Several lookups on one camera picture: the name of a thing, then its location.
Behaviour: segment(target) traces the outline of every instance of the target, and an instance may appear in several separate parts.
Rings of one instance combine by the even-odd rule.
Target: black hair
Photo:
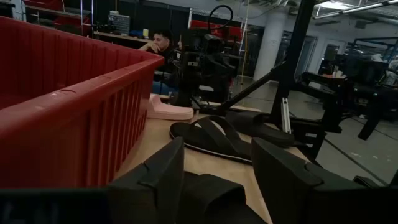
[[[173,45],[173,34],[171,33],[171,31],[169,30],[157,30],[154,32],[155,34],[159,34],[162,35],[164,37],[166,37],[169,41],[170,41],[170,45]]]

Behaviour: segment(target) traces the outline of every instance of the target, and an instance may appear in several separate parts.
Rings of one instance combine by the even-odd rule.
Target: desk
[[[98,32],[98,31],[94,31],[94,35],[102,35],[102,36],[105,36],[105,37],[114,37],[114,38],[125,39],[125,40],[133,40],[133,41],[138,41],[138,42],[143,42],[143,43],[152,42],[151,40],[140,39],[140,38],[137,38],[137,37],[130,37],[128,35],[108,34],[108,33]]]
[[[202,118],[204,116],[203,114],[199,114],[193,119]],[[144,132],[140,140],[131,151],[133,153],[127,156],[116,177],[125,174],[170,142],[169,130],[174,122],[175,121],[147,118]],[[240,134],[240,136],[247,142],[251,141],[251,137],[249,136],[243,134]],[[302,159],[306,159],[295,147],[286,150]],[[185,148],[184,169],[195,174],[213,174],[242,184],[246,192],[247,204],[267,223],[272,223],[264,199],[257,185],[252,166]]]

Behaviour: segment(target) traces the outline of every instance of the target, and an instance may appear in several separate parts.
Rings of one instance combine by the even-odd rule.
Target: table surface
[[[205,115],[203,114],[195,115],[192,121],[204,116]],[[169,130],[171,124],[174,122],[176,121],[147,118],[144,132],[142,133],[140,140],[134,146],[135,149],[132,150],[132,152],[135,153],[130,153],[128,155],[116,177],[120,177],[140,163],[144,162],[151,155],[169,143],[171,141]],[[244,141],[251,141],[251,137],[243,134],[239,135]],[[295,147],[291,147],[286,150],[307,160]],[[272,223],[266,204],[257,185],[252,166],[185,148],[184,168],[185,171],[195,174],[213,174],[242,184],[246,191],[247,204],[267,223]]]
[[[109,33],[98,32],[98,31],[94,31],[94,34],[95,35],[102,35],[102,36],[106,36],[106,37],[114,37],[114,38],[120,38],[120,39],[126,39],[126,40],[134,40],[134,41],[139,41],[139,42],[144,42],[144,43],[152,42],[151,40],[140,39],[140,38],[137,38],[137,37],[130,37],[128,35],[109,34]]]

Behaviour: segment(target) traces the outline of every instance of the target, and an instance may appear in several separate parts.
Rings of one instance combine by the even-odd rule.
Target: storage box
[[[0,188],[113,180],[164,58],[5,17],[0,29]]]

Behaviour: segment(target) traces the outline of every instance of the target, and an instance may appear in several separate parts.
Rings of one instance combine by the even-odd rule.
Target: man's hand
[[[155,53],[160,52],[160,47],[153,42],[147,43],[146,45],[142,46],[139,50],[148,51],[149,49],[152,49]]]

